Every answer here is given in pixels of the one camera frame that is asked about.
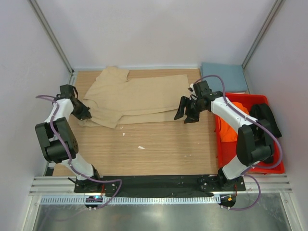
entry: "red plastic container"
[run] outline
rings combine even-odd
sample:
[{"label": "red plastic container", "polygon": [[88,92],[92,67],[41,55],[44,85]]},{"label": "red plastic container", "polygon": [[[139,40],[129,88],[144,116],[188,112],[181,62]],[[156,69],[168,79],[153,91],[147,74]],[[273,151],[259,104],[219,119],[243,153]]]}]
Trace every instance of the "red plastic container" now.
[{"label": "red plastic container", "polygon": [[[244,107],[250,111],[251,107],[256,103],[266,103],[268,104],[268,100],[263,95],[248,95],[248,94],[231,94],[227,93],[226,96],[229,98],[231,102],[239,102]],[[216,124],[216,139],[217,139],[217,148],[218,148],[218,167],[221,168],[228,164],[233,157],[235,157],[235,149],[236,149],[236,142],[221,142],[220,135],[218,130],[218,116],[215,116],[215,124]],[[274,163],[277,162],[279,158],[278,147],[275,143],[275,153],[274,153]],[[265,164],[263,162],[258,163],[261,166],[271,166],[271,164]],[[258,173],[272,173],[272,174],[282,174],[284,173],[284,166],[283,162],[281,161],[280,164],[272,169],[262,169],[262,168],[254,168],[250,172],[258,172]]]}]

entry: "gray floor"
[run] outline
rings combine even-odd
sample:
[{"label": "gray floor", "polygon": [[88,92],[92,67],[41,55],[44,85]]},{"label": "gray floor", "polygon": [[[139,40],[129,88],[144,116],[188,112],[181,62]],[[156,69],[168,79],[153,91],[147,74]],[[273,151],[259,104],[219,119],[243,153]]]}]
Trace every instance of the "gray floor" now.
[{"label": "gray floor", "polygon": [[[240,194],[235,207],[250,205],[255,194]],[[279,194],[262,194],[246,211],[227,211],[215,204],[108,206],[84,211],[84,205],[41,205],[35,231],[290,231]]]}]

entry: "teal folded cloth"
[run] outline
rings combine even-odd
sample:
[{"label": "teal folded cloth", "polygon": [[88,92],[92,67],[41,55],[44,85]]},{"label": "teal folded cloth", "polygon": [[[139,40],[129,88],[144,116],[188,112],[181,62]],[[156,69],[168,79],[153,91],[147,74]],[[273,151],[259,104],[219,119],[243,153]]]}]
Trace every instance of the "teal folded cloth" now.
[{"label": "teal folded cloth", "polygon": [[[247,83],[241,65],[202,63],[201,76],[218,75],[226,87],[226,92],[245,92],[248,90]],[[212,91],[222,91],[221,81],[216,77],[205,79]]]}]

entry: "cable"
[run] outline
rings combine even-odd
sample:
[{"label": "cable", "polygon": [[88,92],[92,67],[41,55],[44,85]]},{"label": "cable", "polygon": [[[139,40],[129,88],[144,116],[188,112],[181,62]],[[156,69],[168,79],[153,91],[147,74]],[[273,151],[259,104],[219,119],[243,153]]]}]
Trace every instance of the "cable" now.
[{"label": "cable", "polygon": [[262,130],[264,130],[274,141],[275,143],[277,144],[278,146],[278,149],[279,149],[279,158],[278,158],[278,161],[273,164],[272,166],[260,166],[260,165],[253,165],[253,167],[258,167],[258,168],[263,168],[263,169],[271,169],[271,168],[275,168],[277,167],[280,162],[282,161],[282,147],[281,145],[279,144],[277,138],[269,131],[267,130],[265,127],[263,127],[261,124],[257,123],[256,121],[246,117],[245,115],[242,114],[241,111],[237,110],[235,107],[233,107],[231,104],[229,104],[228,100],[227,100],[227,97],[226,97],[226,89],[225,89],[225,83],[223,82],[222,78],[220,76],[217,76],[217,75],[208,75],[208,76],[204,76],[200,79],[198,79],[197,81],[195,81],[193,84],[196,84],[197,82],[205,79],[205,78],[208,78],[208,77],[217,77],[220,79],[221,81],[221,84],[222,84],[222,93],[223,93],[223,99],[225,101],[225,103],[227,104],[227,106],[229,108],[231,108],[231,110],[233,110],[236,114],[238,114],[240,117],[242,117],[243,119],[246,119],[247,121],[249,121],[250,123],[256,125],[257,127],[261,128]]},{"label": "cable", "polygon": [[233,211],[244,211],[244,210],[247,210],[247,209],[252,208],[253,206],[255,206],[255,205],[258,203],[258,201],[259,201],[259,199],[260,199],[260,196],[261,196],[261,188],[260,188],[259,182],[257,181],[256,178],[254,178],[254,177],[251,176],[251,175],[244,174],[244,176],[245,176],[245,177],[250,177],[250,178],[252,178],[252,179],[256,182],[256,184],[257,184],[257,187],[258,187],[258,197],[256,198],[255,202],[253,202],[252,205],[250,205],[250,206],[248,206],[248,207],[245,207],[245,208],[230,208],[230,207],[226,207],[226,206],[223,206],[223,205],[221,205],[220,207],[226,208],[226,209],[228,209],[228,210],[233,210]]},{"label": "cable", "polygon": [[84,174],[78,172],[78,171],[73,167],[73,165],[71,164],[71,162],[72,162],[72,155],[71,155],[71,153],[70,153],[70,151],[69,151],[69,149],[68,149],[66,143],[64,142],[64,140],[62,139],[62,137],[60,136],[60,134],[56,131],[56,129],[54,128],[54,125],[53,125],[53,120],[54,120],[54,118],[55,118],[55,116],[56,116],[56,114],[57,114],[57,112],[58,112],[58,110],[59,110],[59,104],[57,103],[57,101],[54,100],[55,98],[52,100],[52,99],[46,98],[45,95],[39,95],[39,96],[37,96],[36,98],[37,98],[37,99],[44,99],[44,100],[47,100],[47,101],[50,101],[50,102],[56,104],[56,109],[54,110],[54,112],[53,112],[53,114],[52,114],[52,116],[51,116],[50,127],[51,127],[52,132],[55,134],[55,136],[58,138],[58,140],[60,141],[60,143],[63,145],[63,147],[64,147],[64,149],[65,149],[65,151],[66,151],[66,153],[67,153],[68,159],[69,159],[68,164],[69,164],[69,166],[71,167],[72,171],[75,172],[77,175],[80,175],[80,176],[82,176],[82,177],[84,177],[84,178],[86,178],[86,179],[88,179],[88,180],[91,180],[91,181],[93,181],[93,182],[96,182],[96,183],[103,183],[103,184],[105,184],[105,183],[120,182],[120,185],[118,186],[117,190],[116,190],[115,193],[112,195],[112,197],[110,197],[110,199],[109,199],[106,203],[104,203],[104,204],[98,206],[97,209],[105,207],[107,204],[110,203],[110,201],[111,201],[111,200],[118,194],[118,192],[120,191],[120,188],[121,188],[121,186],[122,186],[122,180],[121,180],[121,179],[117,179],[117,180],[96,180],[96,179],[92,179],[92,178],[90,178],[90,177],[88,177],[88,176],[86,176],[86,175],[84,175]]}]

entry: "wooden table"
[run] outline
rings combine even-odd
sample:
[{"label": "wooden table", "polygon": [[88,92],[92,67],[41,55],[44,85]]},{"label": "wooden table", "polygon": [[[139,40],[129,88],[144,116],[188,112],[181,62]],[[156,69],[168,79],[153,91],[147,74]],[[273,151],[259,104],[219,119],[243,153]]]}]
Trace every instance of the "wooden table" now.
[{"label": "wooden table", "polygon": [[[75,86],[79,99],[83,99],[99,74],[100,71],[78,73]],[[132,70],[128,79],[181,74],[187,74],[189,83],[201,77],[199,69]],[[215,121],[208,111],[200,114],[198,123],[191,124],[172,121],[118,125],[115,129],[86,128],[79,126],[73,116],[69,124],[79,153],[102,176],[217,174]],[[53,175],[73,174],[56,165]]]}]

